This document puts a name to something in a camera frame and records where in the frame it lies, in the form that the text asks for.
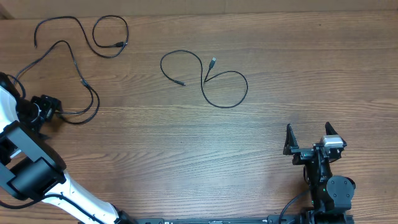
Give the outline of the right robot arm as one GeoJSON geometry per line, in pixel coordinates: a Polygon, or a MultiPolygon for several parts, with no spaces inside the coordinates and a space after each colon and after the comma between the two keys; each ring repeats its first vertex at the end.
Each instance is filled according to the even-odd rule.
{"type": "Polygon", "coordinates": [[[353,223],[346,212],[351,209],[356,188],[349,177],[333,175],[330,164],[341,159],[346,141],[325,123],[326,134],[310,148],[299,147],[290,124],[286,127],[283,154],[292,156],[293,165],[303,165],[303,178],[308,190],[294,197],[281,211],[279,223],[353,223]],[[298,199],[310,194],[311,207],[303,208],[292,217],[284,217],[287,209],[298,199]]]}

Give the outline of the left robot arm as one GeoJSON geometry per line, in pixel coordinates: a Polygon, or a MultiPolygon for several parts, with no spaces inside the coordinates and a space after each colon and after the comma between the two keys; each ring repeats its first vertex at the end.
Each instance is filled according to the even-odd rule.
{"type": "Polygon", "coordinates": [[[18,200],[49,203],[80,223],[135,223],[124,211],[104,202],[75,182],[66,163],[40,129],[61,111],[61,102],[46,95],[25,99],[16,78],[1,74],[1,188],[18,200]]]}

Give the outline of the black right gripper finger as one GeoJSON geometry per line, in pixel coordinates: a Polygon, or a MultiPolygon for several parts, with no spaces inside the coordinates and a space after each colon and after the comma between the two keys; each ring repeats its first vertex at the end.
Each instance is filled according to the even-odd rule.
{"type": "Polygon", "coordinates": [[[338,133],[329,122],[325,123],[325,131],[327,135],[338,135],[338,133]]]}
{"type": "Polygon", "coordinates": [[[286,127],[286,138],[283,149],[283,155],[294,155],[298,153],[299,145],[297,144],[297,140],[295,138],[293,129],[291,124],[289,123],[286,127]]]}

